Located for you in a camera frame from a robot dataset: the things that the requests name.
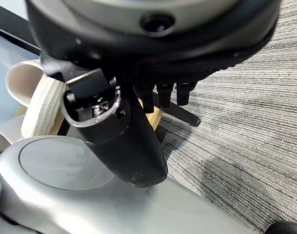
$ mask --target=black rubber foot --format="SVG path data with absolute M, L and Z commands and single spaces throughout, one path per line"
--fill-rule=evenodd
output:
M 278 222 L 271 225 L 265 234 L 297 234 L 297 223 Z
M 198 117 L 197 122 L 195 124 L 190 123 L 190 125 L 193 126 L 193 127 L 198 127 L 200 125 L 200 123 L 201 123 L 201 119 Z

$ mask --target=striped carpet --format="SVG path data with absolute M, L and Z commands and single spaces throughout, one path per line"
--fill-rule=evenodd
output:
M 297 222 L 297 0 L 284 0 L 272 41 L 198 83 L 190 127 L 165 115 L 157 129 L 169 176 L 263 232 Z

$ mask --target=white fabric strap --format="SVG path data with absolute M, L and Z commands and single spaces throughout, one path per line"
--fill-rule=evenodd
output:
M 20 132 L 23 119 L 24 115 L 18 116 L 0 126 L 0 153 L 11 144 L 24 139 Z
M 56 117 L 60 116 L 59 103 L 66 84 L 47 77 L 40 61 L 31 60 L 10 68 L 6 88 L 15 100 L 28 107 L 21 126 L 22 136 L 29 138 L 51 134 Z

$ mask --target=black plastic housing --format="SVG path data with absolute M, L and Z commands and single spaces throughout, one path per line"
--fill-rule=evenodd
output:
M 121 179 L 139 188 L 166 179 L 168 169 L 160 143 L 132 88 L 121 89 L 119 109 L 99 123 L 74 121 L 66 96 L 62 111 L 86 145 Z
M 255 54 L 272 37 L 281 0 L 241 0 L 204 25 L 160 38 L 104 28 L 62 0 L 26 2 L 33 34 L 49 56 L 155 85 L 195 82 Z
M 271 225 L 265 234 L 297 234 L 297 223 L 278 222 Z

